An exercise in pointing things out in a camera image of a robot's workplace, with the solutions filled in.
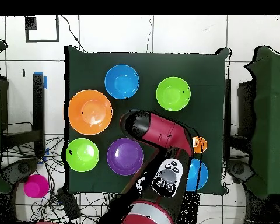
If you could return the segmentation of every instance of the plastic bowl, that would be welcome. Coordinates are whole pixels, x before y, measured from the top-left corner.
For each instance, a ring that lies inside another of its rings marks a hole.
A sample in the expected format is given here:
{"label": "plastic bowl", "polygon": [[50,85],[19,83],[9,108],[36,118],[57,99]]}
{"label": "plastic bowl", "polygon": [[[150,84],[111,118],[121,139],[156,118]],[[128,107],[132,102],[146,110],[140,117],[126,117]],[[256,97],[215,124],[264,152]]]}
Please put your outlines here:
{"label": "plastic bowl", "polygon": [[115,99],[128,99],[139,88],[139,76],[136,70],[128,65],[116,65],[107,72],[105,87]]}
{"label": "plastic bowl", "polygon": [[[189,168],[189,174],[187,179],[186,191],[195,191],[198,182],[200,161],[198,159],[192,159]],[[208,180],[208,169],[203,162],[201,162],[200,179],[198,184],[198,190],[201,189]]]}
{"label": "plastic bowl", "polygon": [[162,80],[156,89],[156,100],[168,111],[179,111],[189,102],[191,90],[184,79],[169,77]]}
{"label": "plastic bowl", "polygon": [[101,92],[83,90],[70,100],[68,118],[75,131],[84,135],[96,135],[110,124],[112,106]]}
{"label": "plastic bowl", "polygon": [[24,192],[30,198],[43,198],[49,190],[48,180],[38,174],[29,176],[24,184]]}
{"label": "plastic bowl", "polygon": [[117,174],[127,176],[136,173],[142,166],[144,153],[140,144],[129,138],[113,142],[107,153],[110,168]]}
{"label": "plastic bowl", "polygon": [[198,137],[198,136],[195,136],[193,137],[193,150],[194,150],[194,153],[201,153],[206,151],[207,147],[208,147],[208,143],[207,143],[207,140],[205,140],[204,138],[202,137]]}
{"label": "plastic bowl", "polygon": [[99,162],[99,149],[89,139],[75,139],[68,145],[66,161],[72,170],[81,173],[88,172]]}

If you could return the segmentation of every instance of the blue tape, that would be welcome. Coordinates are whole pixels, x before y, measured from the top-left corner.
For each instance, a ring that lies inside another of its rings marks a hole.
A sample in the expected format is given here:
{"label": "blue tape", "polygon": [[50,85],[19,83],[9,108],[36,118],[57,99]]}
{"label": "blue tape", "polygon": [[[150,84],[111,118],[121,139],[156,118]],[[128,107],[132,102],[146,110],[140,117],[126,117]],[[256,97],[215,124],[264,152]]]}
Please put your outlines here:
{"label": "blue tape", "polygon": [[47,89],[48,84],[47,84],[47,76],[44,76],[44,87]]}
{"label": "blue tape", "polygon": [[44,162],[46,162],[47,161],[47,158],[44,156],[43,158],[42,158],[42,160],[44,161]]}

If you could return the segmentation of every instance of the orange bowl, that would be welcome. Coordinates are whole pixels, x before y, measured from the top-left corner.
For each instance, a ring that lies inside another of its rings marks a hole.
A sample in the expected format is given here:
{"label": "orange bowl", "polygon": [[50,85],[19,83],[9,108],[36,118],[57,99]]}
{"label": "orange bowl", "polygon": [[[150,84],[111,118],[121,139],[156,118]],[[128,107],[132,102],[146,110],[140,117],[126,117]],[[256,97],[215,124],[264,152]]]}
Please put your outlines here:
{"label": "orange bowl", "polygon": [[84,135],[96,135],[110,124],[112,106],[101,92],[83,90],[69,101],[68,118],[75,131]]}

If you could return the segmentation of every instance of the table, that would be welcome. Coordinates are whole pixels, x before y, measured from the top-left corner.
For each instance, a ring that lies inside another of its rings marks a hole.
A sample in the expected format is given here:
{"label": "table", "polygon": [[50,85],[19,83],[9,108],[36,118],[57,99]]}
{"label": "table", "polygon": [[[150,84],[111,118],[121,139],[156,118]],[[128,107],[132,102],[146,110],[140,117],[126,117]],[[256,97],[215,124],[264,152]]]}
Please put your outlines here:
{"label": "table", "polygon": [[280,54],[267,46],[256,48],[246,67],[256,79],[255,132],[251,140],[255,175],[246,187],[256,197],[280,194]]}
{"label": "table", "polygon": [[[107,150],[115,140],[125,137],[119,128],[119,122],[122,114],[129,109],[156,111],[165,118],[175,119],[195,128],[208,142],[202,161],[208,168],[209,177],[206,185],[198,192],[217,195],[227,192],[221,185],[221,173],[225,59],[229,55],[229,49],[220,49],[216,54],[86,53],[73,46],[65,46],[64,50],[66,99],[71,99],[81,90],[94,89],[105,94],[113,108],[110,125],[97,135],[85,136],[72,127],[69,130],[65,128],[65,140],[71,142],[76,138],[89,138],[100,151],[100,160],[91,171],[78,173],[69,169],[70,192],[122,192],[132,176],[117,175],[109,168]],[[133,67],[139,75],[139,89],[127,100],[112,98],[104,87],[107,71],[118,64]],[[156,100],[158,84],[169,76],[183,78],[191,89],[190,102],[177,112],[162,109]],[[65,121],[68,124],[66,113],[65,111]],[[146,160],[155,150],[144,144],[141,146]]]}

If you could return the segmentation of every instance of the lime green bowl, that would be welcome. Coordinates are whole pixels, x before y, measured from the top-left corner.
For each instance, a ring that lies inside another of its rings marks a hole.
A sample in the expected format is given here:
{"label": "lime green bowl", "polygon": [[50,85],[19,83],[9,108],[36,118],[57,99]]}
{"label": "lime green bowl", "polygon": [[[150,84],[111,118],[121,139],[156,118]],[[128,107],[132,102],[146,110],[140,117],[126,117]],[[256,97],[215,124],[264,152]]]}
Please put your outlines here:
{"label": "lime green bowl", "polygon": [[184,79],[169,77],[162,80],[156,89],[156,100],[165,110],[179,111],[189,102],[191,90]]}
{"label": "lime green bowl", "polygon": [[99,161],[99,149],[91,140],[78,138],[68,145],[66,160],[72,170],[88,172],[92,170]]}

